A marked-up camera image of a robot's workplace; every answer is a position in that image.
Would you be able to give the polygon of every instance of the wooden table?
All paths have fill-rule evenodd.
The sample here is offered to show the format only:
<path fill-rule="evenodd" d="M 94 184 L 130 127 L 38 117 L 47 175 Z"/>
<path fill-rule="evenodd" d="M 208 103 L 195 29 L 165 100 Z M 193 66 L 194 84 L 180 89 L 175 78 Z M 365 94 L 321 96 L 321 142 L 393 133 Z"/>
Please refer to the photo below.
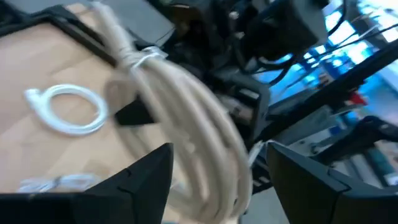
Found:
<path fill-rule="evenodd" d="M 93 12 L 81 4 L 67 8 L 95 28 Z M 105 179 L 137 159 L 118 139 L 111 120 L 94 134 L 69 137 L 43 125 L 23 95 L 29 88 L 45 90 L 61 83 L 85 86 L 103 95 L 113 72 L 107 63 L 49 24 L 0 38 L 0 192 L 15 192 L 22 180 L 31 177 L 88 172 Z M 53 109 L 77 124 L 89 123 L 96 111 L 89 102 L 72 95 L 55 97 Z M 151 133 L 154 149 L 164 143 L 155 126 L 140 131 Z M 169 208 L 164 218 L 179 220 Z"/>

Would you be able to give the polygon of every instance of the cable bundle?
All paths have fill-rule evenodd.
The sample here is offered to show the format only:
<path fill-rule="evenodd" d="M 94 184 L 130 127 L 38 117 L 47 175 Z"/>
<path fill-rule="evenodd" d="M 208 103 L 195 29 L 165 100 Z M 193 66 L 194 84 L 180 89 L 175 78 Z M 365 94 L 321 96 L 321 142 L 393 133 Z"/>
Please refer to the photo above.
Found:
<path fill-rule="evenodd" d="M 106 45 L 122 71 L 106 84 L 109 109 L 120 110 L 137 91 L 174 144 L 187 178 L 190 194 L 173 187 L 169 204 L 202 223 L 223 223 L 242 214 L 251 197 L 252 178 L 246 148 L 228 112 L 201 81 L 163 60 L 156 48 L 147 49 L 149 54 L 136 52 L 111 9 L 98 2 L 93 5 Z M 140 144 L 131 132 L 118 132 L 131 150 Z M 149 151 L 144 146 L 140 153 Z"/>

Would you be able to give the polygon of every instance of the black wire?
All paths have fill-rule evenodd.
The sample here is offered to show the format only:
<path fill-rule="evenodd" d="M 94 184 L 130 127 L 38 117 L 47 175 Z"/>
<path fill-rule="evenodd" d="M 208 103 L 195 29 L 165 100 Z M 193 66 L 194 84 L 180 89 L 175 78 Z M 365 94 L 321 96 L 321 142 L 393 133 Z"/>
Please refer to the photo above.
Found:
<path fill-rule="evenodd" d="M 342 23 L 344 23 L 344 21 L 346 20 L 346 17 L 347 17 L 347 8 L 348 8 L 348 0 L 343 0 L 343 14 L 341 15 L 339 21 L 334 26 L 334 28 L 332 28 L 328 32 L 328 35 L 334 34 L 336 32 L 336 30 L 338 30 L 338 28 L 342 25 Z"/>
<path fill-rule="evenodd" d="M 300 57 L 302 57 L 303 54 L 297 54 L 297 55 L 293 55 L 291 59 L 289 59 L 287 61 L 287 66 L 283 69 L 283 71 L 278 75 L 278 77 L 276 77 L 275 79 L 273 79 L 271 82 L 269 82 L 270 86 L 274 86 L 277 83 L 279 83 L 283 78 L 285 78 L 287 72 L 290 70 L 290 68 L 297 62 L 297 59 L 299 59 Z"/>
<path fill-rule="evenodd" d="M 394 25 L 392 25 L 392 26 L 390 26 L 390 27 L 388 27 L 388 28 L 385 28 L 385 29 L 383 29 L 383 30 L 380 30 L 380 31 L 378 31 L 378 32 L 376 32 L 376 33 L 374 33 L 374 34 L 365 35 L 365 36 L 363 36 L 362 38 L 359 38 L 358 40 L 354 40 L 354 41 L 352 41 L 352 42 L 350 42 L 350 43 L 348 43 L 348 44 L 335 47 L 334 49 L 328 50 L 328 51 L 326 51 L 326 52 L 324 52 L 324 53 L 322 53 L 322 54 L 316 55 L 316 56 L 312 56 L 312 57 L 307 58 L 307 59 L 305 59 L 305 60 L 302 60 L 302 61 L 300 61 L 300 62 L 306 62 L 306 61 L 308 61 L 308 60 L 310 60 L 310 59 L 316 59 L 316 58 L 319 58 L 319 57 L 328 55 L 328 54 L 330 54 L 330 53 L 333 53 L 333 52 L 336 51 L 336 50 L 345 48 L 345 47 L 347 47 L 347 46 L 349 46 L 349 45 L 352 45 L 352 44 L 356 44 L 356 43 L 361 42 L 361 41 L 363 41 L 363 40 L 366 40 L 366 39 L 368 39 L 368 38 L 371 38 L 371 37 L 375 37 L 375 36 L 377 36 L 377 35 L 380 35 L 381 33 L 385 32 L 385 31 L 388 31 L 388 30 L 391 30 L 391 29 L 393 29 L 393 28 L 395 28 L 395 27 L 398 27 L 398 24 L 394 24 Z"/>

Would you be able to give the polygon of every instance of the white cord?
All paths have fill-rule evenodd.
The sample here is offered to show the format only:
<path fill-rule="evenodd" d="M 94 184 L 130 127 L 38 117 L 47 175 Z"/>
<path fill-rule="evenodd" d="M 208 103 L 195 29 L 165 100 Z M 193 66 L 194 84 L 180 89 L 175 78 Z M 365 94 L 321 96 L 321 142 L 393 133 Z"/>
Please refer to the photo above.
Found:
<path fill-rule="evenodd" d="M 244 213 L 251 198 L 252 177 L 246 148 L 228 112 L 191 73 L 155 57 L 159 49 L 148 49 L 151 56 L 133 49 L 108 6 L 99 2 L 93 6 L 105 42 L 124 73 L 115 74 L 106 84 L 111 112 L 129 104 L 138 91 L 173 143 L 175 158 L 187 178 L 190 195 L 172 188 L 169 204 L 206 224 L 223 223 Z M 130 130 L 118 128 L 118 133 L 135 153 L 137 148 L 143 148 L 143 154 L 150 151 L 148 146 L 140 147 Z"/>
<path fill-rule="evenodd" d="M 84 191 L 100 182 L 93 174 L 72 174 L 54 179 L 33 178 L 23 180 L 19 193 L 48 192 L 53 189 Z"/>
<path fill-rule="evenodd" d="M 51 98 L 61 94 L 74 94 L 87 99 L 97 106 L 98 117 L 90 124 L 83 126 L 61 120 L 53 113 L 51 108 Z M 72 136 L 82 136 L 99 130 L 99 128 L 104 125 L 108 116 L 108 107 L 104 99 L 91 90 L 81 86 L 71 84 L 55 85 L 48 88 L 43 93 L 40 93 L 38 89 L 30 89 L 25 91 L 25 97 L 30 103 L 30 107 L 35 110 L 37 116 L 45 124 L 61 133 Z"/>

